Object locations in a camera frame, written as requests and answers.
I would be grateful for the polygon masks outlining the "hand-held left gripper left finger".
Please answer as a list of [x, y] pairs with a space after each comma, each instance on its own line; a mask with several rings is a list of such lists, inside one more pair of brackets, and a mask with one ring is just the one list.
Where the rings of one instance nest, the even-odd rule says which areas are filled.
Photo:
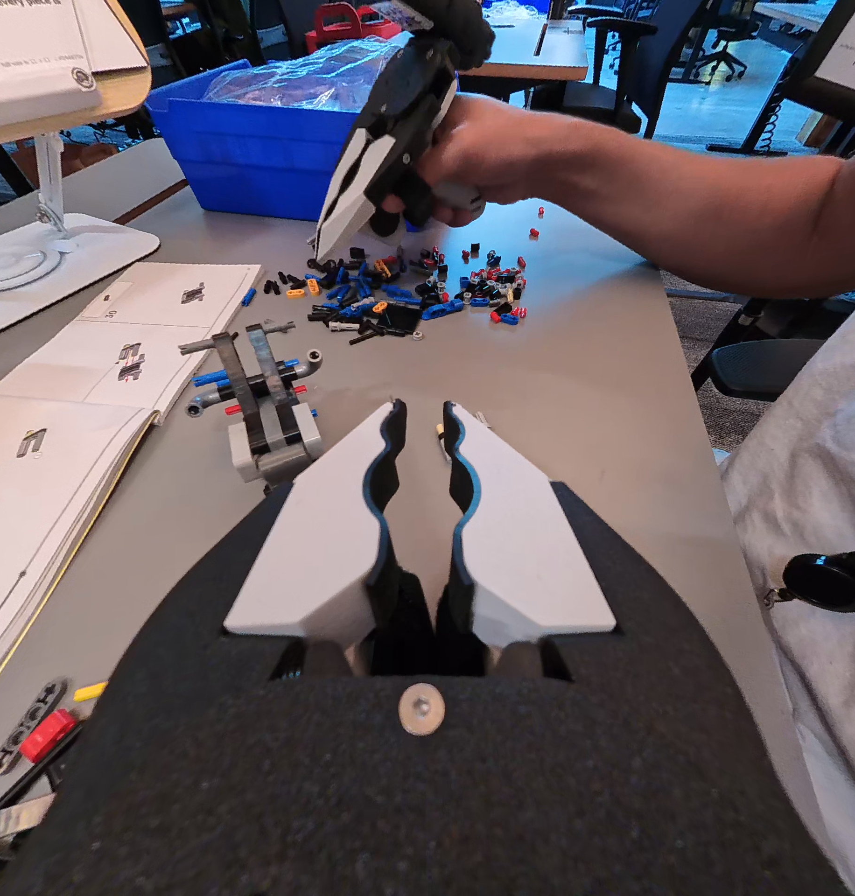
[[388, 402], [297, 477], [224, 620], [229, 633], [347, 648], [389, 624], [401, 568], [385, 509], [406, 427], [405, 402]]

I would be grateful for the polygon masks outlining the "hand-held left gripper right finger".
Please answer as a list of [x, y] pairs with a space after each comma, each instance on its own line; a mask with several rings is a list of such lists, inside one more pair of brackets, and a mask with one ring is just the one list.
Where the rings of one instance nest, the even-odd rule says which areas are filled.
[[456, 627], [504, 648], [608, 633], [615, 616], [555, 484], [460, 404], [444, 403], [457, 522], [447, 586]]

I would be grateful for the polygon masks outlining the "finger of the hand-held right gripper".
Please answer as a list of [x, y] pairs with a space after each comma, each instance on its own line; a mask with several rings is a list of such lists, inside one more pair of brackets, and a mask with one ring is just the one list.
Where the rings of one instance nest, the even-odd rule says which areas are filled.
[[[378, 138], [369, 134], [369, 185], [364, 193], [359, 214], [356, 216], [358, 218], [356, 225], [350, 228], [348, 235], [338, 244], [346, 242], [367, 223], [385, 197], [390, 194], [398, 179], [399, 140], [389, 133]], [[327, 258], [336, 246], [328, 253]]]
[[369, 185], [369, 133], [357, 128], [350, 134], [332, 174], [314, 237], [314, 257], [324, 261], [328, 253], [356, 225], [363, 196]]

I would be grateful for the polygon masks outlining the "person's right forearm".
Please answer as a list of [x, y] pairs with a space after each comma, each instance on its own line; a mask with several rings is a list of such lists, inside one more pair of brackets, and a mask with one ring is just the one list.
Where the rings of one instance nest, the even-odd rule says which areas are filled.
[[855, 289], [855, 155], [728, 159], [575, 132], [574, 214], [649, 262], [747, 296]]

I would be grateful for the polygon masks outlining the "pile of small lego pins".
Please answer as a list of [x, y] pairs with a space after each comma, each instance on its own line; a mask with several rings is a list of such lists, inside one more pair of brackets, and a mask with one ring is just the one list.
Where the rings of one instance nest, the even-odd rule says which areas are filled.
[[462, 270], [450, 268], [437, 244], [412, 253], [398, 243], [391, 252], [350, 245], [345, 253], [307, 260], [305, 275], [278, 270], [245, 296], [256, 294], [308, 299], [308, 320], [346, 333], [352, 345], [378, 337], [423, 338], [423, 326], [467, 311], [486, 315], [493, 325], [515, 327], [525, 321], [526, 260], [504, 263], [494, 249], [472, 242], [461, 251]]

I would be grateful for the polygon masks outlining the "partly built lego model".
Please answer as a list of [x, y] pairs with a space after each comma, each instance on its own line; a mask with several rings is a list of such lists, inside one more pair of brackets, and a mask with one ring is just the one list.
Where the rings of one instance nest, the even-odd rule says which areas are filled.
[[286, 333], [294, 322], [255, 323], [245, 329], [260, 372], [248, 375], [235, 338], [228, 332], [182, 344], [182, 356], [215, 350], [222, 372], [195, 378], [203, 391], [188, 402], [186, 414], [198, 419], [206, 409], [221, 407], [239, 416], [229, 426], [231, 459], [245, 483], [261, 480], [265, 494], [291, 482], [323, 453], [316, 413], [301, 396], [307, 391], [300, 381], [316, 373], [322, 353], [310, 350], [303, 361], [277, 360], [269, 336]]

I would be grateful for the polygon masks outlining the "pile of loose lego pieces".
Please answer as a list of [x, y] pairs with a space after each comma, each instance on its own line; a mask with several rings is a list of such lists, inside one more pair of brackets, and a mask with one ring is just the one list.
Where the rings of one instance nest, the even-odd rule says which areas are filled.
[[83, 732], [84, 719], [60, 705], [66, 685], [64, 678], [44, 685], [0, 747], [0, 777], [26, 766], [0, 795], [0, 857], [44, 819]]

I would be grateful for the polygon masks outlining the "person's right hand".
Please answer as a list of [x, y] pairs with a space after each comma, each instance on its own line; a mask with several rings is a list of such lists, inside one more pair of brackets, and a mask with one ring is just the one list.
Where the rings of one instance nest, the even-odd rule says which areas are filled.
[[415, 172], [434, 190], [434, 218], [454, 227], [477, 215], [439, 199], [441, 184], [474, 187], [481, 198], [499, 205], [548, 200], [590, 221], [590, 207], [572, 177], [597, 132], [579, 118], [458, 94]]

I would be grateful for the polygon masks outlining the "blue plastic storage bin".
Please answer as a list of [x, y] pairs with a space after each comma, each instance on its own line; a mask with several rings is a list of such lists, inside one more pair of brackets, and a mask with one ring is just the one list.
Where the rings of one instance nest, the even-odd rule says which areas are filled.
[[150, 92], [146, 107], [205, 210], [317, 221], [357, 113], [210, 101], [240, 60]]

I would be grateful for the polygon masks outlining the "red plastic basket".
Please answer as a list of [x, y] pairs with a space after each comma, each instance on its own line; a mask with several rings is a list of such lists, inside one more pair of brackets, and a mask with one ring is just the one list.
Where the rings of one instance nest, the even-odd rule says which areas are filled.
[[306, 34], [309, 54], [344, 40], [377, 37], [390, 39], [402, 32], [373, 6], [354, 7], [348, 2], [322, 4], [315, 9], [314, 28]]

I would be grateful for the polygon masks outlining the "clear plastic bag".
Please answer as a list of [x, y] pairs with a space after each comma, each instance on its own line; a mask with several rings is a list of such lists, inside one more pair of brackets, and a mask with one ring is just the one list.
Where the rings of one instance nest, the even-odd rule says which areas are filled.
[[357, 113], [401, 46], [368, 37], [342, 41], [309, 56], [223, 73], [206, 89], [208, 101]]

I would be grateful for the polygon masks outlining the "white instruction booklet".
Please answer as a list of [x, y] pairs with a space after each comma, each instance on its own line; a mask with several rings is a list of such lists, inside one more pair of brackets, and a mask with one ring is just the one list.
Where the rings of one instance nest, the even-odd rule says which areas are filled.
[[136, 263], [0, 381], [0, 667], [261, 270]]

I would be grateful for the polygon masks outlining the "white tablet stand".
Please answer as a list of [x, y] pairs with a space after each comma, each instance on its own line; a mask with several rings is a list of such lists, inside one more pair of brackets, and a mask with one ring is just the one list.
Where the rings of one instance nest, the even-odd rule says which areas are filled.
[[0, 331], [142, 260], [161, 245], [141, 230], [63, 210], [59, 134], [35, 136], [35, 222], [0, 234]]

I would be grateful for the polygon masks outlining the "framed black white marker poster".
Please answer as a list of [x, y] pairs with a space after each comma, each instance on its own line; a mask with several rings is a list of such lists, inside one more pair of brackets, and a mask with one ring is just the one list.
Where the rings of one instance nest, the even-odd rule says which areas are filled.
[[800, 56], [785, 95], [837, 118], [855, 117], [855, 1], [836, 2]]

